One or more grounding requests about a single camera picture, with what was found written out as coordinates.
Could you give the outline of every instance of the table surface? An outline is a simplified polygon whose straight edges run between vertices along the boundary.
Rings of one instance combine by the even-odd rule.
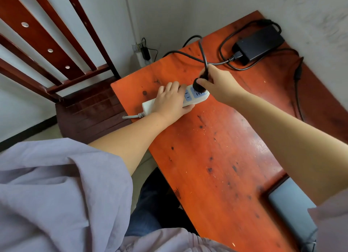
[[[218,62],[219,44],[259,18],[263,16],[253,12],[204,37],[207,60]],[[225,56],[231,55],[234,42],[258,29],[252,26],[230,39],[223,48]],[[201,56],[197,42],[181,51]],[[298,60],[283,52],[246,71],[230,71],[246,90],[295,116],[292,77]],[[202,63],[170,54],[111,86],[126,112],[134,115],[142,112],[142,102],[156,97],[161,85],[190,85],[202,68]],[[299,97],[306,122],[348,141],[348,113],[306,65]],[[158,135],[149,149],[200,236],[239,252],[296,250],[264,194],[286,173],[236,110],[210,96]]]

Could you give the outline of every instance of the chair backrest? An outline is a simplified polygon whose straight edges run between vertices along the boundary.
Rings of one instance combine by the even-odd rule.
[[[102,54],[106,64],[96,67],[76,38],[58,16],[48,0],[36,0],[54,24],[70,42],[72,47],[81,56],[90,70],[84,73],[75,62],[64,52],[64,50],[55,42],[50,34],[42,27],[36,18],[27,10],[19,0],[0,0],[0,19],[17,32],[30,46],[40,53],[49,63],[57,68],[67,80],[60,81],[47,70],[32,60],[27,54],[20,50],[5,36],[0,34],[0,44],[23,60],[26,64],[35,69],[43,77],[51,81],[54,86],[46,88],[36,80],[16,69],[6,61],[0,59],[0,73],[27,87],[28,89],[40,94],[41,96],[58,102],[60,96],[56,92],[70,87],[76,83],[89,79],[107,70],[111,70],[117,79],[120,79],[116,68],[114,67],[109,55],[102,45],[97,33],[93,29],[87,15],[85,14],[78,0],[69,0],[74,7],[77,15],[85,25],[88,33]]]

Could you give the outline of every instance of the forearm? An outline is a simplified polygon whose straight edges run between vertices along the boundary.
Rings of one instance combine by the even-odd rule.
[[[158,113],[105,135],[89,145],[120,156],[132,175],[149,145],[167,126]]]
[[[315,204],[348,188],[348,146],[250,93],[230,104]]]

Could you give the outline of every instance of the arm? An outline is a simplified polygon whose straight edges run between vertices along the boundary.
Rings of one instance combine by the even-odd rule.
[[[209,65],[209,74],[197,83],[246,118],[316,205],[348,188],[348,145],[247,92],[228,71]]]
[[[149,145],[164,129],[192,110],[194,105],[182,108],[186,85],[169,82],[161,86],[152,113],[135,123],[107,134],[89,145],[120,156],[132,175]]]

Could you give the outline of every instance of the left hand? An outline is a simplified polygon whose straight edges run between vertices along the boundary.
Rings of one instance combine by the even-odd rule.
[[[161,86],[158,89],[152,113],[160,114],[168,126],[194,108],[194,104],[182,107],[186,87],[185,84],[179,87],[179,83],[175,81],[173,83],[169,82],[166,87]]]

